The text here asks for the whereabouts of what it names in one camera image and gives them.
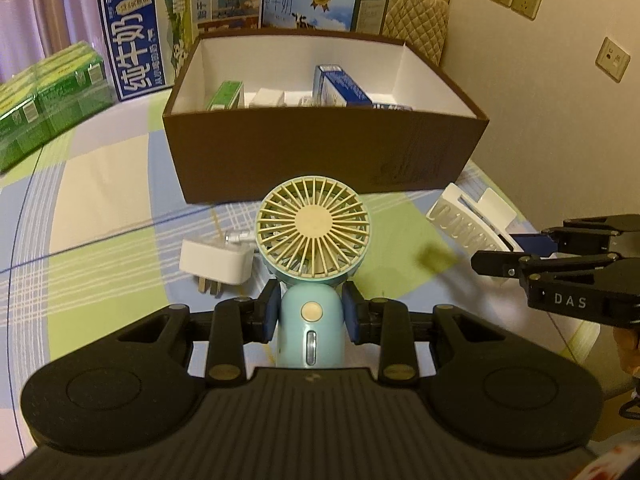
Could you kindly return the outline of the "person's hand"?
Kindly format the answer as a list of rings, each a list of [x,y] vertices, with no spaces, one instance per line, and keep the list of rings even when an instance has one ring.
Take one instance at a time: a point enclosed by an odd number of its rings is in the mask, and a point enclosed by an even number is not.
[[[613,330],[617,354],[622,370],[633,378],[639,378],[640,351],[639,331],[635,328],[618,328]]]

